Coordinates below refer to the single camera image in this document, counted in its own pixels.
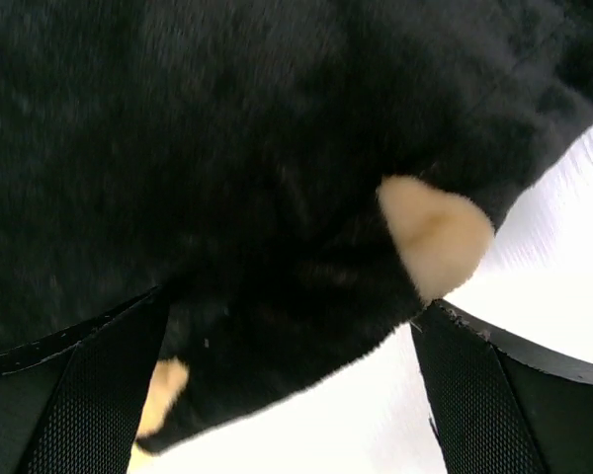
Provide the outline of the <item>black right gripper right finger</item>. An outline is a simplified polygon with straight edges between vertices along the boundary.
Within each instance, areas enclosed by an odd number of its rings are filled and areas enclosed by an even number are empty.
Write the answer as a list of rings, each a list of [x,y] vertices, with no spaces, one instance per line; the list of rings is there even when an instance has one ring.
[[[448,472],[593,474],[593,363],[443,300],[411,332]]]

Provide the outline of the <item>black floral plush pillowcase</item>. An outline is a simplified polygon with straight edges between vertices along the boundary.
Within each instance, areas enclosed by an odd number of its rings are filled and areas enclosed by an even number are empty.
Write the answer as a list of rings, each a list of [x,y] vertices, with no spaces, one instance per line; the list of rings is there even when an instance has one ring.
[[[0,352],[159,286],[155,454],[465,283],[593,125],[593,1],[0,1]]]

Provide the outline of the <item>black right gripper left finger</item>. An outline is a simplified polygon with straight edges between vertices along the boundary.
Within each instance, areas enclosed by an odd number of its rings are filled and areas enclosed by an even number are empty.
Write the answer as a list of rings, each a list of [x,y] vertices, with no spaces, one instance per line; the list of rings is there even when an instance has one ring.
[[[0,354],[0,473],[124,473],[168,305],[154,288]]]

